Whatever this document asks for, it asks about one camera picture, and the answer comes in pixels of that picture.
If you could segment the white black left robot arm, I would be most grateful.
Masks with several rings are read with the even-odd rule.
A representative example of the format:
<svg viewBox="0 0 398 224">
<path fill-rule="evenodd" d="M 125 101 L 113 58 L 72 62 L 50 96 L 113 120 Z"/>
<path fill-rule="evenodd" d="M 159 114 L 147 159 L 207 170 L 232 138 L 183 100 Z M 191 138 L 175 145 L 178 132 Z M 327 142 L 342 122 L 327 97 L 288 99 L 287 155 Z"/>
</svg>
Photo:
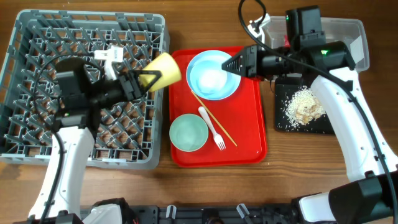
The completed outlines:
<svg viewBox="0 0 398 224">
<path fill-rule="evenodd" d="M 95 145 L 101 110 L 143 97 L 165 75 L 163 55 L 142 70 L 130 70 L 114 80 L 91 82 L 87 64 L 70 57 L 56 64 L 63 108 L 53 123 L 52 152 L 40 194 L 28 223 L 56 223 L 63 217 L 79 220 L 80 195 L 88 156 Z"/>
</svg>

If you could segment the red snack wrapper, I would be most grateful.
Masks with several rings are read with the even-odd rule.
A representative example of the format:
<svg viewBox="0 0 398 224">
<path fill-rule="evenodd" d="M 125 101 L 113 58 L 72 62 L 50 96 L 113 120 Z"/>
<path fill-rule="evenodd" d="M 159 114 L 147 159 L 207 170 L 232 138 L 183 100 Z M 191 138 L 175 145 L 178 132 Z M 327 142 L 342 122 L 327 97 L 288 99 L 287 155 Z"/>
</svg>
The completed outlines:
<svg viewBox="0 0 398 224">
<path fill-rule="evenodd" d="M 289 42 L 289 38 L 288 38 L 288 36 L 287 35 L 284 35 L 284 45 L 283 45 L 283 47 L 285 47 L 285 48 L 290 48 L 290 42 Z"/>
</svg>

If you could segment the rice and food scraps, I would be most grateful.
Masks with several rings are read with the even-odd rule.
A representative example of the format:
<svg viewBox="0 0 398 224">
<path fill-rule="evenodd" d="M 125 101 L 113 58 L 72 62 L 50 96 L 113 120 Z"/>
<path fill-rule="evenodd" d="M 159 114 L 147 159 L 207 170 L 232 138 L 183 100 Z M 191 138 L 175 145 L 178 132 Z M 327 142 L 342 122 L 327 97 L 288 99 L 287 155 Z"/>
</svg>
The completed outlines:
<svg viewBox="0 0 398 224">
<path fill-rule="evenodd" d="M 282 119 L 287 119 L 287 124 L 282 127 L 288 131 L 298 130 L 326 116 L 326 111 L 311 88 L 301 86 L 292 96 L 286 96 L 282 103 Z"/>
</svg>

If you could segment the yellow plastic cup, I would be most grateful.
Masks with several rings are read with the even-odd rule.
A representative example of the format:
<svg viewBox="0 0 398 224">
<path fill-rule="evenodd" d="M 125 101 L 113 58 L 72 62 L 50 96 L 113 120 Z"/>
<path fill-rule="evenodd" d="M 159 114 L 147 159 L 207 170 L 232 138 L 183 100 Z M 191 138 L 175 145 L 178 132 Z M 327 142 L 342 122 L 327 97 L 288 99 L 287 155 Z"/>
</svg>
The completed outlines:
<svg viewBox="0 0 398 224">
<path fill-rule="evenodd" d="M 181 71 L 174 58 L 167 52 L 160 54 L 151 63 L 143 68 L 143 71 L 157 70 L 162 76 L 149 88 L 153 92 L 167 87 L 181 80 Z"/>
</svg>

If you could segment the light blue round plate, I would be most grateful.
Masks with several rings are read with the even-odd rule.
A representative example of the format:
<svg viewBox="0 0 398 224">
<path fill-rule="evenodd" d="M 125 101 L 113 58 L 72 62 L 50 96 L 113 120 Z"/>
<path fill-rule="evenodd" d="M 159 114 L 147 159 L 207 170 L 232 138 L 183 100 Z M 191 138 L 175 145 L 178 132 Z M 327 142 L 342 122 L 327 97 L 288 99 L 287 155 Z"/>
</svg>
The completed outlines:
<svg viewBox="0 0 398 224">
<path fill-rule="evenodd" d="M 241 77 L 221 68 L 231 59 L 230 54 L 220 50 L 206 50 L 195 55 L 188 63 L 186 80 L 197 96 L 212 101 L 231 96 L 240 86 Z"/>
</svg>

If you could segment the white plastic fork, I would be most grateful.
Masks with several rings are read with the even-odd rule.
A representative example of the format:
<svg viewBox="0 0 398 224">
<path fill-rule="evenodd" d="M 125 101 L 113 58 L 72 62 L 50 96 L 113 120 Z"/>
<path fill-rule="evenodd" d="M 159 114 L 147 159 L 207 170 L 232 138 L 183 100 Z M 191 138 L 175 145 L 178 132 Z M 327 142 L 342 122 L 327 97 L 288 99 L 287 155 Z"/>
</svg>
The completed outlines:
<svg viewBox="0 0 398 224">
<path fill-rule="evenodd" d="M 221 151 L 225 150 L 226 145 L 224 143 L 224 140 L 221 137 L 221 135 L 216 132 L 206 109 L 203 106 L 200 106 L 198 108 L 198 112 L 201 115 L 201 117 L 203 118 L 203 120 L 205 121 L 205 123 L 207 124 L 208 128 L 210 129 L 210 131 L 213 135 L 213 140 L 216 143 L 216 145 L 218 146 L 219 150 L 221 150 Z"/>
</svg>

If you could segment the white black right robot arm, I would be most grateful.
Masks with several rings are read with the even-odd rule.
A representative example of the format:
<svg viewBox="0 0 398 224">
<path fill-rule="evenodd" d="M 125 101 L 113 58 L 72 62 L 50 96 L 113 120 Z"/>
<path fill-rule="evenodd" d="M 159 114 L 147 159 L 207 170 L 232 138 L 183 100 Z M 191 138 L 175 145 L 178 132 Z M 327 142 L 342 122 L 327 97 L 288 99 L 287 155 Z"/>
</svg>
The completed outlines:
<svg viewBox="0 0 398 224">
<path fill-rule="evenodd" d="M 327 193 L 295 198 L 292 223 L 366 223 L 397 218 L 397 156 L 386 143 L 364 99 L 344 42 L 327 42 L 318 6 L 285 13 L 288 47 L 259 39 L 262 20 L 244 30 L 255 41 L 225 61 L 224 71 L 268 80 L 299 73 L 322 104 L 338 139 L 349 183 Z"/>
</svg>

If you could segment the wooden chopstick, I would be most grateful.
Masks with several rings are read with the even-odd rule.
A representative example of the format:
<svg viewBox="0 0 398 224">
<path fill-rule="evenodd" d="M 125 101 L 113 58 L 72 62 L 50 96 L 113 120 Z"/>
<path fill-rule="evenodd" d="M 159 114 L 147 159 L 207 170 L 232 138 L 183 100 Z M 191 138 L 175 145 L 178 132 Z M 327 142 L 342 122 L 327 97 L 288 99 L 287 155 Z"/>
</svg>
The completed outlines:
<svg viewBox="0 0 398 224">
<path fill-rule="evenodd" d="M 237 147 L 238 145 L 236 144 L 235 140 L 229 135 L 227 130 L 222 126 L 222 124 L 217 120 L 217 118 L 213 115 L 213 113 L 206 107 L 204 102 L 191 90 L 192 95 L 199 101 L 199 103 L 204 107 L 206 112 L 213 118 L 213 120 L 216 122 L 216 124 L 221 128 L 221 130 L 227 135 L 227 137 L 231 140 L 231 142 Z"/>
</svg>

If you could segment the green plastic bowl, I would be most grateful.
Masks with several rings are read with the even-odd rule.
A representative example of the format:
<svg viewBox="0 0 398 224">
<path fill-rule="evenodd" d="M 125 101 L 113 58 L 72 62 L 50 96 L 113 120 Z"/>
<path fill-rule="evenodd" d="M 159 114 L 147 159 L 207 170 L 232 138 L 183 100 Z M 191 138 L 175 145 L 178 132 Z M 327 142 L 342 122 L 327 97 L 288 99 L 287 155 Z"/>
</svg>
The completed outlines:
<svg viewBox="0 0 398 224">
<path fill-rule="evenodd" d="M 180 151 L 194 152 L 208 140 L 209 130 L 205 121 L 196 114 L 183 114 L 170 125 L 171 143 Z"/>
</svg>

